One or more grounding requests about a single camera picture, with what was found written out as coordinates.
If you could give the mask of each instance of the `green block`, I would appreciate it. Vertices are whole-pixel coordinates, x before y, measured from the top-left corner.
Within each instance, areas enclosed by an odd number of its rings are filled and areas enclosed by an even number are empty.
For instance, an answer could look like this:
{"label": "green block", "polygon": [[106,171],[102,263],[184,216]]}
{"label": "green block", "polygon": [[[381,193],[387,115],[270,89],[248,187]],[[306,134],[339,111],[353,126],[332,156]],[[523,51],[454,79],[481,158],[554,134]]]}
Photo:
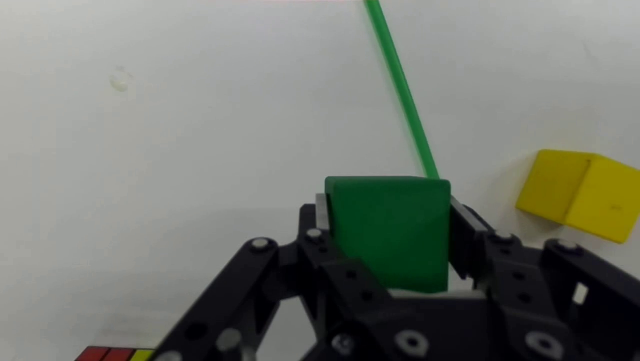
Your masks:
{"label": "green block", "polygon": [[450,182],[418,177],[325,181],[332,237],[389,288],[436,293],[449,280]]}

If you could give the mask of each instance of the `bolt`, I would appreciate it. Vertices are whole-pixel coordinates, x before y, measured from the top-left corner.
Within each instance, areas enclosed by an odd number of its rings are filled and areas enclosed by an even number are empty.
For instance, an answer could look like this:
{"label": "bolt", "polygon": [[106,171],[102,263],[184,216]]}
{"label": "bolt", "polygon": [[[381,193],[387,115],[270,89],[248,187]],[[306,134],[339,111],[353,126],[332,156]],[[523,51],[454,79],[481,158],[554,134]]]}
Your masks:
{"label": "bolt", "polygon": [[559,239],[559,247],[567,253],[576,253],[578,251],[578,241],[569,241],[569,239]]}
{"label": "bolt", "polygon": [[240,342],[242,342],[242,333],[238,328],[225,328],[216,338],[216,346],[220,353],[228,353],[240,346]]}
{"label": "bolt", "polygon": [[255,251],[264,251],[264,249],[268,249],[268,239],[255,239],[253,247],[255,247]]}
{"label": "bolt", "polygon": [[499,231],[496,231],[496,237],[499,237],[499,239],[514,239],[514,233],[509,233],[509,231],[499,229]]}
{"label": "bolt", "polygon": [[161,353],[154,361],[183,361],[183,355],[179,351],[166,351]]}
{"label": "bolt", "polygon": [[408,355],[408,356],[427,356],[429,353],[429,338],[414,330],[414,328],[404,328],[397,335],[397,346]]}
{"label": "bolt", "polygon": [[322,231],[321,229],[308,229],[306,237],[312,241],[321,241],[322,239]]}
{"label": "bolt", "polygon": [[530,330],[527,333],[525,342],[530,351],[545,358],[563,361],[565,346],[556,336],[548,333]]}
{"label": "bolt", "polygon": [[336,348],[336,353],[340,353],[342,356],[348,356],[355,353],[356,348],[356,340],[355,336],[340,333],[332,338],[332,346]]}

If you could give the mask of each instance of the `white surface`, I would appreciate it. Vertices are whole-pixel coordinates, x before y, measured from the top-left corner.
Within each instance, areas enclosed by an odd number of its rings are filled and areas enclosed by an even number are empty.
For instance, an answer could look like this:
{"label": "white surface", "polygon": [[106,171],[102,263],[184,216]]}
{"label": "white surface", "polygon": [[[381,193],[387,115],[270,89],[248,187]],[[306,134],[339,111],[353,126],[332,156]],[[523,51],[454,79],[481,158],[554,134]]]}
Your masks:
{"label": "white surface", "polygon": [[[0,5],[0,358],[154,345],[327,174],[418,174],[360,1]],[[559,233],[513,211],[543,147],[640,164],[638,1],[385,5],[441,169],[493,222]],[[638,242],[591,245],[638,272]],[[281,316],[264,355],[299,356]]]}

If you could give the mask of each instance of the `green stick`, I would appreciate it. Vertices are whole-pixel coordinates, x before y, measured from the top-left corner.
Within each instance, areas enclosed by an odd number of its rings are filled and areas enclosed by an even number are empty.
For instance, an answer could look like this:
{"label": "green stick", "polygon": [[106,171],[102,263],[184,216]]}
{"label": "green stick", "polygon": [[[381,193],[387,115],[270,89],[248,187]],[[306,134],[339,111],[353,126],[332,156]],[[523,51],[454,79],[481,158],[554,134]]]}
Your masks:
{"label": "green stick", "polygon": [[387,65],[394,77],[394,86],[397,86],[399,97],[402,101],[402,110],[404,110],[406,122],[410,126],[414,143],[418,148],[422,169],[429,177],[439,178],[441,177],[439,167],[436,167],[435,155],[431,150],[431,143],[425,135],[422,117],[420,117],[418,106],[414,101],[413,89],[406,81],[406,74],[402,70],[402,62],[401,62],[394,38],[389,30],[381,0],[364,0],[364,4],[366,4],[371,19],[374,23],[381,48],[385,51]]}

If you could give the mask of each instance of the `yellow block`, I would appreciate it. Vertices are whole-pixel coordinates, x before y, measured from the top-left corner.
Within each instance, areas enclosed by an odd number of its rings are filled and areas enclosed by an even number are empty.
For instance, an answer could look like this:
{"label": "yellow block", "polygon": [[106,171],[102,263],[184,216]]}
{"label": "yellow block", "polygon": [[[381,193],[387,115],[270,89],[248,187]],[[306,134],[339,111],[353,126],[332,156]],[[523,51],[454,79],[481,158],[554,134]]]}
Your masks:
{"label": "yellow block", "polygon": [[150,361],[152,353],[152,348],[138,348],[130,361]]}
{"label": "yellow block", "polygon": [[541,150],[517,206],[624,242],[640,212],[640,171],[595,152]]}

